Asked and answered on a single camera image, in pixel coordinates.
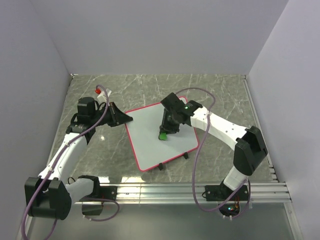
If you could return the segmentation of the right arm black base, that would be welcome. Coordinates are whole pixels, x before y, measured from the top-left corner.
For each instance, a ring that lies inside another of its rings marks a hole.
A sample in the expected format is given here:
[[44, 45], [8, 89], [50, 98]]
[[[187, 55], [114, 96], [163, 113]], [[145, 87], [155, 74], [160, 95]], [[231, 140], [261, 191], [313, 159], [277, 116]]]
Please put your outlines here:
[[[228, 187], [224, 185], [205, 185], [202, 197], [207, 202], [223, 202], [233, 193]], [[247, 201], [249, 198], [249, 190], [246, 185], [243, 185], [236, 193], [231, 197], [229, 201]]]

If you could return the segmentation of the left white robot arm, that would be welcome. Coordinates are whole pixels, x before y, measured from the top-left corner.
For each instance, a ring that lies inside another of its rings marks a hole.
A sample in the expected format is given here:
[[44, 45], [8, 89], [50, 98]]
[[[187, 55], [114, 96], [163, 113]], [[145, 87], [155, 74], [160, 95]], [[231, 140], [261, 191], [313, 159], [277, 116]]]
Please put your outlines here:
[[78, 100], [63, 142], [48, 166], [24, 185], [26, 210], [24, 216], [64, 220], [74, 203], [98, 200], [101, 194], [97, 176], [82, 175], [69, 184], [70, 172], [96, 132], [96, 127], [117, 127], [133, 121], [114, 102], [98, 102], [92, 97]]

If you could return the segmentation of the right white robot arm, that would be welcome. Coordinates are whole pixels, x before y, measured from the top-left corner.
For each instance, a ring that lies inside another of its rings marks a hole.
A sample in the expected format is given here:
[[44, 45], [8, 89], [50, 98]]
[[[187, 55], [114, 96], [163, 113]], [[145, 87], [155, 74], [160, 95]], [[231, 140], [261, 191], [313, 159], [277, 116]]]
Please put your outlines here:
[[220, 193], [226, 200], [238, 195], [238, 187], [251, 176], [268, 155], [261, 130], [232, 123], [191, 100], [183, 102], [170, 93], [161, 102], [164, 107], [159, 134], [176, 134], [180, 125], [205, 131], [228, 145], [234, 152], [233, 167], [222, 182]]

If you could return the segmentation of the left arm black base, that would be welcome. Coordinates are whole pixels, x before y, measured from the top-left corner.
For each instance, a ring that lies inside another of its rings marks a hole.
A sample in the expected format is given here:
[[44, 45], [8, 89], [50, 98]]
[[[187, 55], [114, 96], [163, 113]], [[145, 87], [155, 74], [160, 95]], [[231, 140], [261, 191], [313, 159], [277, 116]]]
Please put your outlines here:
[[93, 199], [104, 199], [115, 201], [117, 197], [118, 187], [115, 185], [101, 185], [98, 193], [92, 193], [82, 197], [80, 202], [93, 201]]

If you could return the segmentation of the pink-framed whiteboard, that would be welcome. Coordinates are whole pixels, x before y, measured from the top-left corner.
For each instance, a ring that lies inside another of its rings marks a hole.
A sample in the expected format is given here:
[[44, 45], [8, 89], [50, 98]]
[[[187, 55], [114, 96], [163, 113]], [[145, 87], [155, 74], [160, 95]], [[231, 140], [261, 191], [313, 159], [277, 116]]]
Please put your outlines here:
[[196, 130], [180, 125], [179, 132], [159, 137], [164, 107], [153, 103], [125, 112], [133, 118], [125, 124], [138, 169], [149, 171], [196, 150], [200, 144]]

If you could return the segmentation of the green whiteboard eraser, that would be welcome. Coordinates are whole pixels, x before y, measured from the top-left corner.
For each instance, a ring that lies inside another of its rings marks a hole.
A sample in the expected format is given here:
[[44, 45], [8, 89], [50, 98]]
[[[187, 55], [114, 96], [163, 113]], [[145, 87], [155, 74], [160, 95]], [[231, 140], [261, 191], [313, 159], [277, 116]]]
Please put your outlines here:
[[160, 132], [158, 135], [158, 139], [161, 141], [166, 141], [168, 139], [167, 133], [166, 132]]

